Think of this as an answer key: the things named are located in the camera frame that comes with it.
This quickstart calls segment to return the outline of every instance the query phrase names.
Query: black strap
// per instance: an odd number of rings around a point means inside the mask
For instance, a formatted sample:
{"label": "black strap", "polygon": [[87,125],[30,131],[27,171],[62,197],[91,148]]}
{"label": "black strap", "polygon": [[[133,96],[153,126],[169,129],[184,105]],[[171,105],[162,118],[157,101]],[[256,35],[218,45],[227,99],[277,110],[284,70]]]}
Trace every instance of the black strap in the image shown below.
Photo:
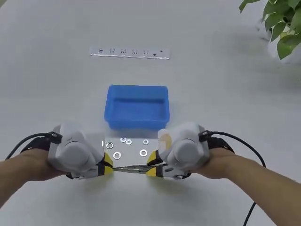
{"label": "black strap", "polygon": [[34,148],[42,149],[45,151],[49,151],[50,149],[50,139],[47,137],[37,137],[34,138],[25,148],[22,149],[21,153],[27,150],[31,150]]}
{"label": "black strap", "polygon": [[226,141],[224,141],[222,138],[210,137],[207,140],[207,142],[208,142],[209,149],[222,147],[222,148],[225,148],[225,149],[235,153],[234,150],[232,149],[232,147]]}

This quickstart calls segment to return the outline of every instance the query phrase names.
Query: black cable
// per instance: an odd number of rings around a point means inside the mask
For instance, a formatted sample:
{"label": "black cable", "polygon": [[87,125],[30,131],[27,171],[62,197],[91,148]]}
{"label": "black cable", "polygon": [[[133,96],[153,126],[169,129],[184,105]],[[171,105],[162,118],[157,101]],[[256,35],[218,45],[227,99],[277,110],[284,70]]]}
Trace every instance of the black cable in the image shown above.
{"label": "black cable", "polygon": [[6,157],[5,160],[10,159],[10,157],[16,152],[16,150],[27,140],[30,140],[35,137],[49,137],[49,135],[50,135],[49,133],[36,133],[24,138],[14,147],[14,149],[9,153],[9,155]]}
{"label": "black cable", "polygon": [[[251,145],[249,145],[246,141],[244,141],[244,140],[242,140],[242,139],[240,139],[240,138],[238,138],[238,137],[236,137],[236,136],[234,136],[234,135],[232,135],[230,133],[224,133],[224,132],[218,132],[218,131],[210,131],[209,135],[210,136],[211,135],[223,135],[223,136],[227,136],[227,137],[230,137],[232,139],[235,139],[235,140],[239,141],[240,143],[242,143],[245,146],[247,146],[248,148],[250,148],[251,151],[253,151],[255,153],[255,155],[257,155],[257,157],[259,158],[262,166],[266,168],[266,165],[265,165],[265,162],[264,162],[262,156],[255,150],[255,148],[253,148]],[[244,222],[243,226],[246,226],[246,224],[248,223],[248,220],[249,220],[249,218],[250,218],[250,216],[251,216],[251,214],[252,214],[255,206],[256,206],[256,203],[253,202],[253,204],[252,204],[252,206],[251,206],[251,208],[250,208],[250,210],[249,210],[249,212],[248,212],[248,214],[247,214],[247,216],[245,218],[245,222]]]}

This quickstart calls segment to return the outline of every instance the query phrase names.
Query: metal washer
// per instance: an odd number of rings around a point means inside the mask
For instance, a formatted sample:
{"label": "metal washer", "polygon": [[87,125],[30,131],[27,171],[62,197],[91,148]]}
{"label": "metal washer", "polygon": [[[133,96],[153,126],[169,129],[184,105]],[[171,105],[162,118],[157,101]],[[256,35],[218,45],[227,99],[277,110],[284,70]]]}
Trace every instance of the metal washer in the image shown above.
{"label": "metal washer", "polygon": [[143,140],[143,144],[144,145],[148,145],[149,144],[149,140],[148,139]]}
{"label": "metal washer", "polygon": [[127,138],[126,138],[126,137],[120,138],[120,142],[121,142],[121,143],[124,143],[124,142],[126,142],[126,141],[127,141]]}
{"label": "metal washer", "polygon": [[120,152],[115,152],[113,154],[113,158],[116,159],[116,160],[120,159],[121,158],[121,153]]}
{"label": "metal washer", "polygon": [[141,157],[145,157],[147,156],[147,151],[145,149],[142,149],[140,152],[139,152],[140,156]]}
{"label": "metal washer", "polygon": [[131,139],[127,139],[126,144],[127,145],[131,145],[132,144],[132,140]]}
{"label": "metal washer", "polygon": [[105,147],[106,147],[107,149],[112,149],[112,148],[114,147],[114,144],[113,144],[112,142],[108,142],[108,143],[105,145]]}

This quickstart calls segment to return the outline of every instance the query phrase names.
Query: white table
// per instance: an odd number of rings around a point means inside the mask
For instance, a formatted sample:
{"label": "white table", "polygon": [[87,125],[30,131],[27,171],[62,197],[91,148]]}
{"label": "white table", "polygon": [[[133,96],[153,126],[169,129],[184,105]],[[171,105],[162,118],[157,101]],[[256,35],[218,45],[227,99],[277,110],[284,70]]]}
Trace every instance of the white table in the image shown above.
{"label": "white table", "polygon": [[[64,121],[104,129],[116,165],[144,163],[141,139],[121,145],[103,120],[110,84],[166,85],[169,127],[196,121],[238,135],[267,166],[301,181],[300,67],[256,37],[262,4],[239,0],[9,0],[0,9],[1,158],[23,137]],[[89,46],[170,48],[171,60],[90,57]],[[238,154],[254,154],[228,140]],[[149,150],[156,147],[151,140]],[[242,225],[252,201],[226,180],[114,173],[32,182],[0,211],[10,226]],[[250,226],[273,223],[256,207]]]}

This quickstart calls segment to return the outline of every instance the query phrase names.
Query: blue plastic tray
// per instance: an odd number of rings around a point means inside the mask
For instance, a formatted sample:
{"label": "blue plastic tray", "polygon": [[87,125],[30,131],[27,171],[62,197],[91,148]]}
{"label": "blue plastic tray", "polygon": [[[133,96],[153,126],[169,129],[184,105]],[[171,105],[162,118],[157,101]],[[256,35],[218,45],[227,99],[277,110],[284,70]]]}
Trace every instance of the blue plastic tray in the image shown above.
{"label": "blue plastic tray", "polygon": [[165,86],[111,85],[104,119],[111,129],[162,129],[169,121]]}

